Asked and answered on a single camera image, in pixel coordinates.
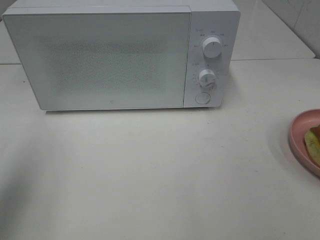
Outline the round white door release button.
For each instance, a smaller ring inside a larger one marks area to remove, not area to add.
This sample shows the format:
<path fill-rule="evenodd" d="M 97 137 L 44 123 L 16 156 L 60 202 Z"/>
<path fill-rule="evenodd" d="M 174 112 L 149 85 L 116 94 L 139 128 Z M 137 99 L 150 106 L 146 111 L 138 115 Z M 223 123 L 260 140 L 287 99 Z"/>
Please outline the round white door release button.
<path fill-rule="evenodd" d="M 195 101 L 198 104 L 202 104 L 202 105 L 208 104 L 210 100 L 211 100 L 211 96 L 209 93 L 206 93 L 206 92 L 201 92 L 197 94 L 195 97 Z"/>

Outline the white microwave knob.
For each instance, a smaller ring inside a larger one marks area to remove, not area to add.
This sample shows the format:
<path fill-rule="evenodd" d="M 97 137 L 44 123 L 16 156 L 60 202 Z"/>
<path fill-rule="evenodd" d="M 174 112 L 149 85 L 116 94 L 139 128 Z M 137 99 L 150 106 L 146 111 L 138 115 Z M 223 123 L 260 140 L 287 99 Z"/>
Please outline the white microwave knob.
<path fill-rule="evenodd" d="M 198 81 L 202 88 L 210 88 L 215 83 L 217 77 L 213 70 L 204 69 L 198 75 Z"/>
<path fill-rule="evenodd" d="M 222 52 L 222 40 L 217 36 L 210 36 L 202 43 L 203 55 L 207 58 L 214 59 Z"/>

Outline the white microwave door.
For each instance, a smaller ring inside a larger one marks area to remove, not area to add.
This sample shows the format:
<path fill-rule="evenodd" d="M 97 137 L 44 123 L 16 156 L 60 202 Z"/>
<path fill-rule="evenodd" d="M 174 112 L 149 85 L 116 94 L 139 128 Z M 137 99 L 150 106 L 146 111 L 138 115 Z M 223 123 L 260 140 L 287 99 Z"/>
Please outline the white microwave door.
<path fill-rule="evenodd" d="M 3 20 L 42 110 L 184 104 L 188 6 L 12 7 Z"/>

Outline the pink round plate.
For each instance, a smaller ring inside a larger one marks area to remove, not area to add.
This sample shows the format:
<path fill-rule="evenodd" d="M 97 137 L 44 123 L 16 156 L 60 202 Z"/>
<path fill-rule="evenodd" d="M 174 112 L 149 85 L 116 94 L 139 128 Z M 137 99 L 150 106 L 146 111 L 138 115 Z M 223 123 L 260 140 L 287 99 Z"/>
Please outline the pink round plate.
<path fill-rule="evenodd" d="M 291 122 L 288 142 L 292 154 L 310 173 L 320 178 L 320 165 L 310 157 L 305 143 L 307 131 L 320 124 L 320 109 L 310 109 L 298 114 Z"/>

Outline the toast sandwich with lettuce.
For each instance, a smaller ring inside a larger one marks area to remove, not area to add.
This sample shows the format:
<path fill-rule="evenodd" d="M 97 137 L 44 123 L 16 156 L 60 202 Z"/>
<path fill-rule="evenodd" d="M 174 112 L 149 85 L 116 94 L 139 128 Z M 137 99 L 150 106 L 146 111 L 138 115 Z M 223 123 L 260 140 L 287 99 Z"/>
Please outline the toast sandwich with lettuce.
<path fill-rule="evenodd" d="M 310 128 L 304 135 L 304 142 L 309 156 L 320 165 L 320 126 Z"/>

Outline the white microwave oven body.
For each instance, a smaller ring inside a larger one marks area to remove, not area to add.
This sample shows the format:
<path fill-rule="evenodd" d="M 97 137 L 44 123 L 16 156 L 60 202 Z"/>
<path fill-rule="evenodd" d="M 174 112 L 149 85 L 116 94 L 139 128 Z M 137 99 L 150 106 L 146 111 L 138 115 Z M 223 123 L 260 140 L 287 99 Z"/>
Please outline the white microwave oven body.
<path fill-rule="evenodd" d="M 172 108 L 210 108 L 221 105 L 223 89 L 226 84 L 226 75 L 229 69 L 241 16 L 239 9 L 231 0 L 18 0 L 9 6 L 7 10 L 10 8 L 108 6 L 189 7 L 191 18 L 183 106 Z M 207 58 L 203 54 L 202 43 L 206 38 L 212 36 L 217 36 L 221 39 L 222 52 L 216 58 Z M 215 83 L 210 88 L 201 87 L 199 84 L 199 73 L 202 70 L 212 70 L 216 74 Z M 199 93 L 210 94 L 210 102 L 207 104 L 198 104 L 195 98 Z"/>

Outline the white adjacent table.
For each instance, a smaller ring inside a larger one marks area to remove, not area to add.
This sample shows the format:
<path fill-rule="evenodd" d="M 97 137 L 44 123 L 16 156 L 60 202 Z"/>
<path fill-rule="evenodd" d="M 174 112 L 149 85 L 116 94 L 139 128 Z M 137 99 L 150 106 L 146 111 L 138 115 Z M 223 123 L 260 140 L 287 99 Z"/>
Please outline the white adjacent table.
<path fill-rule="evenodd" d="M 231 59 L 313 59 L 315 54 L 261 0 L 236 0 L 239 26 Z"/>

